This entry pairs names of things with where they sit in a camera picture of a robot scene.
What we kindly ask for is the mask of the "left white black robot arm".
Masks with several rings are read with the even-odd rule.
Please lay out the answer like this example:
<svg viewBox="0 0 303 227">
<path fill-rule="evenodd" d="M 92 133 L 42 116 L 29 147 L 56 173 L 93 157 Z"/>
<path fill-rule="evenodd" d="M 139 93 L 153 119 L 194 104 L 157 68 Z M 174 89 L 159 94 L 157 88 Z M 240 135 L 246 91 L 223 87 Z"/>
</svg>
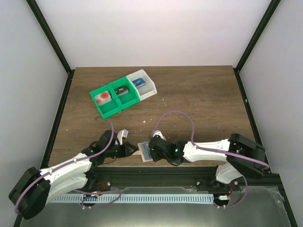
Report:
<svg viewBox="0 0 303 227">
<path fill-rule="evenodd" d="M 126 137 L 126 130 L 118 133 L 107 130 L 99 140 L 63 163 L 40 170 L 35 167 L 26 170 L 8 195 L 16 212 L 24 219 L 31 219 L 49 202 L 67 192 L 93 191 L 97 185 L 96 167 L 106 158 L 125 158 L 138 150 L 130 142 L 123 141 Z"/>
</svg>

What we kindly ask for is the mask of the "left green plastic bin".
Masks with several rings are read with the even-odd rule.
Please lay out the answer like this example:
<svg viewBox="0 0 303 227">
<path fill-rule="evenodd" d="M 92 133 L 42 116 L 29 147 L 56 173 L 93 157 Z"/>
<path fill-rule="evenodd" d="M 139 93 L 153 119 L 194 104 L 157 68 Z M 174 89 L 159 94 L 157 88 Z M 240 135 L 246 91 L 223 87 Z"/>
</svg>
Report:
<svg viewBox="0 0 303 227">
<path fill-rule="evenodd" d="M 103 119 L 107 119 L 122 110 L 118 97 L 110 85 L 104 85 L 89 94 Z"/>
</svg>

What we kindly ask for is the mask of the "right black frame post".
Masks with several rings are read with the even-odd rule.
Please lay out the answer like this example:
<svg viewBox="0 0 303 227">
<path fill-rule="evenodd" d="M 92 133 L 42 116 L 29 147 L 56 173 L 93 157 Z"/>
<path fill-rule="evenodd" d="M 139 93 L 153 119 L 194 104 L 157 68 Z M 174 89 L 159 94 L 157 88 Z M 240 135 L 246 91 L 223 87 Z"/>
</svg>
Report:
<svg viewBox="0 0 303 227">
<path fill-rule="evenodd" d="M 265 28 L 267 27 L 269 21 L 271 20 L 275 10 L 277 9 L 277 7 L 279 6 L 281 0 L 271 0 L 265 13 L 263 14 L 257 28 L 255 29 L 247 47 L 245 48 L 237 66 L 235 67 L 235 69 L 237 71 L 241 71 L 242 68 L 244 67 L 246 61 L 248 60 L 250 54 L 252 53 L 254 47 L 256 46 L 259 38 L 261 37 L 263 31 L 265 30 Z"/>
</svg>

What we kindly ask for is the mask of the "white plastic bin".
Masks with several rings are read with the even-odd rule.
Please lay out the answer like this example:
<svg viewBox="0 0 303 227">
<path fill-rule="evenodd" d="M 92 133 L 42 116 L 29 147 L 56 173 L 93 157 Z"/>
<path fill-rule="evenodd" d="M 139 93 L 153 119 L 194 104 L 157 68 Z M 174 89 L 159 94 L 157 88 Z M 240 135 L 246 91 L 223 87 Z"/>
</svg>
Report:
<svg viewBox="0 0 303 227">
<path fill-rule="evenodd" d="M 138 94 L 140 101 L 143 101 L 158 93 L 154 82 L 143 69 L 140 69 L 136 72 L 126 75 L 126 78 L 130 81 L 131 85 L 134 87 L 135 91 Z M 133 85 L 132 81 L 137 78 L 143 78 L 146 82 L 145 86 L 136 88 Z"/>
</svg>

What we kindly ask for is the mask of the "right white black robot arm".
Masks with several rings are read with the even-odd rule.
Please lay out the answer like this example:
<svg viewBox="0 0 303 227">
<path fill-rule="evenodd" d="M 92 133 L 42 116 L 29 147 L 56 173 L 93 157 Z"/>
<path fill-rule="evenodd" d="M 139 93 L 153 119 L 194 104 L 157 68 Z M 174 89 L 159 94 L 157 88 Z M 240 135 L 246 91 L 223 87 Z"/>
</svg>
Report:
<svg viewBox="0 0 303 227">
<path fill-rule="evenodd" d="M 173 166 L 197 161 L 219 161 L 215 175 L 211 177 L 211 187 L 217 191 L 239 177 L 260 179 L 269 164 L 265 162 L 265 148 L 237 133 L 228 139 L 194 143 L 165 140 L 160 131 L 156 131 L 148 143 L 153 161 L 165 159 Z"/>
</svg>

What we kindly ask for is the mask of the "black card stack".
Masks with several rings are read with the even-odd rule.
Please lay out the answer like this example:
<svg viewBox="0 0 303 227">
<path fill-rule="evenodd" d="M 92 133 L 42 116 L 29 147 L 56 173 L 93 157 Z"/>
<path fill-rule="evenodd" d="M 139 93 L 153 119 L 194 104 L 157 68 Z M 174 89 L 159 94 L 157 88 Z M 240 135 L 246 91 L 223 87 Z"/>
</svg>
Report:
<svg viewBox="0 0 303 227">
<path fill-rule="evenodd" d="M 115 94 L 118 97 L 120 97 L 120 96 L 127 94 L 129 92 L 129 88 L 127 85 L 121 85 L 121 86 L 115 88 L 114 91 L 115 91 Z"/>
</svg>

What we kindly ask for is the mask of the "green plastic bin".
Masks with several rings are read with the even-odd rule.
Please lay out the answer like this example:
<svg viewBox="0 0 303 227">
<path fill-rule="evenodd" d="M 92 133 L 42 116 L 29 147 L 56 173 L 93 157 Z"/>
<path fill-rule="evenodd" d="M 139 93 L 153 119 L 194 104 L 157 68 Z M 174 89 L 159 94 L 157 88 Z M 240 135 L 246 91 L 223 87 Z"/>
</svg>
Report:
<svg viewBox="0 0 303 227">
<path fill-rule="evenodd" d="M 117 100 L 122 110 L 127 109 L 130 106 L 133 106 L 134 104 L 140 102 L 137 92 L 135 91 L 134 87 L 131 85 L 130 81 L 126 77 L 122 77 L 118 80 L 115 80 L 109 83 L 108 85 L 113 90 L 114 98 Z M 121 85 L 127 85 L 129 88 L 129 92 L 123 96 L 118 97 L 115 94 L 114 89 Z"/>
<path fill-rule="evenodd" d="M 104 85 L 89 94 L 103 119 L 107 119 L 122 110 L 118 97 L 110 85 Z"/>
</svg>

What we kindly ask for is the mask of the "middle green plastic bin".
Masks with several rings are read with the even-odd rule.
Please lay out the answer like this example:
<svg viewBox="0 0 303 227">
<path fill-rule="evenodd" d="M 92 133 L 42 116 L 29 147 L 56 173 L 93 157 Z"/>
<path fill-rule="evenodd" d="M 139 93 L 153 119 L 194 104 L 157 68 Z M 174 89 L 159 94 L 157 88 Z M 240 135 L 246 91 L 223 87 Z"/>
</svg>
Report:
<svg viewBox="0 0 303 227">
<path fill-rule="evenodd" d="M 134 87 L 131 85 L 130 81 L 126 77 L 122 77 L 118 80 L 115 80 L 109 83 L 108 85 L 113 90 L 114 98 L 117 100 L 122 110 L 127 109 L 130 106 L 133 106 L 134 104 L 140 102 L 137 92 L 135 91 Z M 115 94 L 114 89 L 121 85 L 127 85 L 129 88 L 129 92 L 123 96 L 118 97 Z"/>
</svg>

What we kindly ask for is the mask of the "left black frame post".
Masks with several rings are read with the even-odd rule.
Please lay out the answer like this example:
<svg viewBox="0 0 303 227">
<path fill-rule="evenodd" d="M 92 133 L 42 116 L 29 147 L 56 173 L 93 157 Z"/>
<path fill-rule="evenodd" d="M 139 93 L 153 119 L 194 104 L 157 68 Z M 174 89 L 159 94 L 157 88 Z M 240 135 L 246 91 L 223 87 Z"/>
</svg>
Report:
<svg viewBox="0 0 303 227">
<path fill-rule="evenodd" d="M 71 67 L 69 66 L 69 63 L 67 62 L 53 32 L 51 31 L 51 28 L 49 27 L 38 3 L 36 0 L 26 0 L 28 6 L 30 7 L 31 11 L 33 12 L 36 20 L 38 21 L 41 29 L 43 30 L 46 38 L 48 39 L 50 45 L 52 46 L 55 54 L 57 55 L 60 63 L 62 64 L 63 68 L 65 69 L 67 74 L 71 73 Z"/>
</svg>

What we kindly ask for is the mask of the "blue card stack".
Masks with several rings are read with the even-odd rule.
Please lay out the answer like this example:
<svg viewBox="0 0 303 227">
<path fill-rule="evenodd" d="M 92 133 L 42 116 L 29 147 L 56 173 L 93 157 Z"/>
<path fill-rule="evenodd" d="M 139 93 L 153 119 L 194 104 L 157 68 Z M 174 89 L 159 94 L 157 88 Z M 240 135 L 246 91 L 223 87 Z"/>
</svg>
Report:
<svg viewBox="0 0 303 227">
<path fill-rule="evenodd" d="M 146 84 L 146 82 L 143 78 L 137 78 L 137 79 L 133 80 L 132 83 L 136 88 L 143 87 Z"/>
</svg>

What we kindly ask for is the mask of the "white red card stack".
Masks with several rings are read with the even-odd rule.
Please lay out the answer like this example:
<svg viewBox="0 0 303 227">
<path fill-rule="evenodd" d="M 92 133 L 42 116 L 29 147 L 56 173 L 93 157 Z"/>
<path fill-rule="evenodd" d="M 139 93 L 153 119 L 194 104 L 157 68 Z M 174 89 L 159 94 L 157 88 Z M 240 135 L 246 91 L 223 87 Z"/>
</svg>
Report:
<svg viewBox="0 0 303 227">
<path fill-rule="evenodd" d="M 98 106 L 102 106 L 112 101 L 112 97 L 108 91 L 101 92 L 100 94 L 95 95 L 94 98 Z"/>
</svg>

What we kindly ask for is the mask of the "black frame post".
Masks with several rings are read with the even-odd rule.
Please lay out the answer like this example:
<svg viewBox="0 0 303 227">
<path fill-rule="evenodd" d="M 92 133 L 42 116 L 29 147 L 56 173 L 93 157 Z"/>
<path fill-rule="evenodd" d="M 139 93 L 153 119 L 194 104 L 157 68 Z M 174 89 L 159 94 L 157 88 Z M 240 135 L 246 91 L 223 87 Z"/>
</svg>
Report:
<svg viewBox="0 0 303 227">
<path fill-rule="evenodd" d="M 269 21 L 271 20 L 275 10 L 277 9 L 277 7 L 279 6 L 281 0 L 271 0 L 265 13 L 263 14 L 257 28 L 255 29 L 247 47 L 245 48 L 237 66 L 235 67 L 235 69 L 237 71 L 241 71 L 242 68 L 244 67 L 246 61 L 248 60 L 250 54 L 252 53 L 254 47 L 256 46 L 259 38 L 261 37 L 263 31 L 265 30 L 265 28 L 267 27 Z"/>
<path fill-rule="evenodd" d="M 36 20 L 38 21 L 41 29 L 43 30 L 46 38 L 48 39 L 50 45 L 52 46 L 55 54 L 57 55 L 60 63 L 62 64 L 63 68 L 65 69 L 67 74 L 71 73 L 71 67 L 69 66 L 69 63 L 67 62 L 53 32 L 51 31 L 51 28 L 49 27 L 38 3 L 36 0 L 26 0 L 28 6 L 30 7 L 31 11 L 33 12 Z"/>
</svg>

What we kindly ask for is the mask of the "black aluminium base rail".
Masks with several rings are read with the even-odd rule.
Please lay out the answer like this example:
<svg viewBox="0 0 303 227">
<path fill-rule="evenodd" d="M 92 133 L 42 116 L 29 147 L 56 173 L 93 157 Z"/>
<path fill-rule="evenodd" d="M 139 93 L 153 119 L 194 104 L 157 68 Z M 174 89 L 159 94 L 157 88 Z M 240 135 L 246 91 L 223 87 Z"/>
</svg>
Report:
<svg viewBox="0 0 303 227">
<path fill-rule="evenodd" d="M 216 166 L 152 166 L 152 167 L 96 167 L 86 173 L 84 191 L 109 191 L 127 187 L 184 187 L 208 193 L 227 194 L 244 187 L 242 177 L 228 184 L 215 180 Z"/>
</svg>

